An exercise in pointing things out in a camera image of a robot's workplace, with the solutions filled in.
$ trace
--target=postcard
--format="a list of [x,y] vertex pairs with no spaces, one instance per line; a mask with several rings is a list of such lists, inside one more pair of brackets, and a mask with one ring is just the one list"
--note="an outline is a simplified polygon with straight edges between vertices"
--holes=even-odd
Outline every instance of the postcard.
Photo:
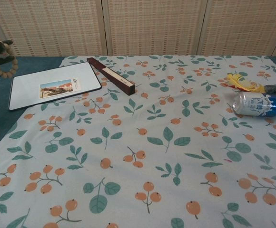
[[77,78],[63,81],[49,82],[39,86],[39,97],[46,98],[60,94],[68,94],[81,90],[80,82]]

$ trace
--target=teal surface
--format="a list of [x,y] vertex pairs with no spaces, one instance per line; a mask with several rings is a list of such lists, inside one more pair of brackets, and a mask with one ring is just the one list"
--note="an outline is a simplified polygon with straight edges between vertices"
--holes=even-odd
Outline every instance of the teal surface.
[[[16,76],[20,76],[57,68],[64,57],[18,57],[17,59],[19,61],[19,69]],[[6,66],[2,67],[2,70],[4,68],[8,71],[10,66],[6,64]],[[11,79],[0,78],[0,140],[25,111],[25,109],[8,111],[10,86]]]

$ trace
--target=table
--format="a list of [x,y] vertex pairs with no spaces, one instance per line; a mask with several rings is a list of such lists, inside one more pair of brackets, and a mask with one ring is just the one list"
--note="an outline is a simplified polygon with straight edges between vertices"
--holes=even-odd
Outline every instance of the table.
[[223,84],[276,84],[270,59],[97,59],[137,92],[97,73],[101,90],[27,109],[0,142],[0,227],[276,227],[276,117],[236,116]]

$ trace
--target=blue can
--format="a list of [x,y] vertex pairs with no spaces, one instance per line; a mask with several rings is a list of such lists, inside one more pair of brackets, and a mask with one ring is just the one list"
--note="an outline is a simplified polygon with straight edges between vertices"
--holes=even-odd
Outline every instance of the blue can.
[[240,92],[233,102],[236,114],[276,116],[276,95]]

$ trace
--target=tablecloth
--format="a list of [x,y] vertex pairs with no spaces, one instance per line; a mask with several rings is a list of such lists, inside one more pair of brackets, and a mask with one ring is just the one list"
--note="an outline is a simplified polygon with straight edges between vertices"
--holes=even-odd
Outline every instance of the tablecloth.
[[276,227],[276,117],[235,115],[224,85],[276,84],[271,60],[96,58],[136,93],[97,72],[101,90],[28,108],[0,142],[0,227]]

